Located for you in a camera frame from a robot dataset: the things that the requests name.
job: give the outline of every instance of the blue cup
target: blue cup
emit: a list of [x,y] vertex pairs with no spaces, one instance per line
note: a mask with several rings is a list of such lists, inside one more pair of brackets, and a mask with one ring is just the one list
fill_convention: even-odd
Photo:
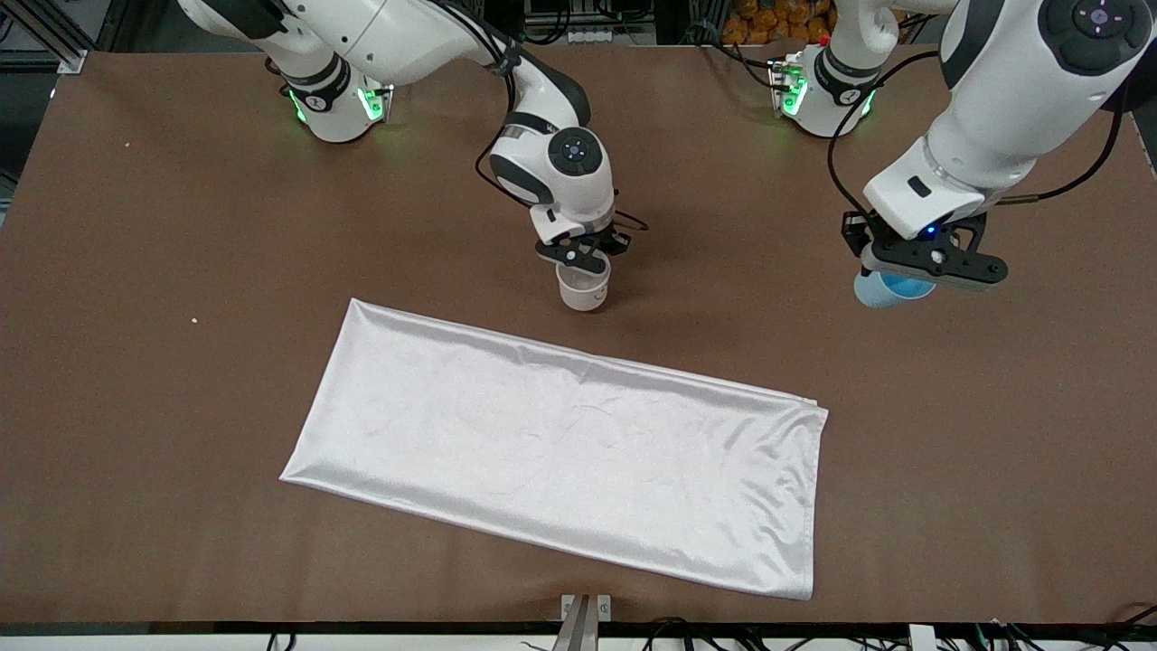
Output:
[[853,288],[860,302],[874,309],[884,309],[920,299],[933,293],[936,283],[894,273],[872,271],[868,275],[857,273]]

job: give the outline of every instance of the green light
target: green light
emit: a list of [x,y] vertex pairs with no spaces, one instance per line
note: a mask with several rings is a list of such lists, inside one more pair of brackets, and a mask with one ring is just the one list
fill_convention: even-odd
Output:
[[293,99],[293,105],[297,109],[297,119],[300,119],[302,124],[305,124],[305,111],[301,110],[301,104],[297,103],[297,97],[293,94],[293,90],[289,91],[289,98]]
[[362,101],[362,108],[366,109],[366,117],[371,120],[382,119],[382,98],[376,93],[367,93],[359,88],[358,98]]
[[799,104],[803,96],[808,94],[808,80],[797,77],[797,83],[783,96],[783,112],[794,116],[799,112]]
[[868,95],[868,98],[864,99],[864,108],[860,110],[860,117],[864,117],[865,114],[868,114],[869,111],[871,111],[871,99],[875,96],[876,96],[876,91],[872,90],[871,94]]

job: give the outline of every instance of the brown tabletop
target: brown tabletop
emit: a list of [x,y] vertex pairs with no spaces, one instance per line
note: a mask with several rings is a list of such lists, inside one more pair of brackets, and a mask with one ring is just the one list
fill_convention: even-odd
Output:
[[[0,620],[1105,621],[1157,594],[1157,183],[995,210],[1009,279],[861,306],[826,142],[692,49],[558,47],[654,228],[607,306],[562,305],[471,164],[501,83],[451,65],[315,140],[258,56],[94,54],[0,231]],[[916,64],[838,150],[861,187],[945,105]],[[1091,120],[1025,184],[1096,157]],[[693,585],[278,482],[351,296],[750,383],[831,409],[816,591]]]

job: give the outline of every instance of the folded white cloth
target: folded white cloth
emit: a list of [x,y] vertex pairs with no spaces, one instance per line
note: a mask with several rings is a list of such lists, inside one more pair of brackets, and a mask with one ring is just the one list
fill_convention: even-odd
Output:
[[281,479],[809,599],[826,419],[788,394],[353,299]]

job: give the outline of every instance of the round black button panel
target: round black button panel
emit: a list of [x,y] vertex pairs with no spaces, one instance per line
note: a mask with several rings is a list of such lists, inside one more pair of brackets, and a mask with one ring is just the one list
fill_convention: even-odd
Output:
[[603,149],[585,128],[563,128],[546,147],[551,164],[567,176],[594,173],[603,164]]
[[1040,32],[1064,69],[1104,74],[1149,43],[1152,14],[1145,0],[1045,0]]

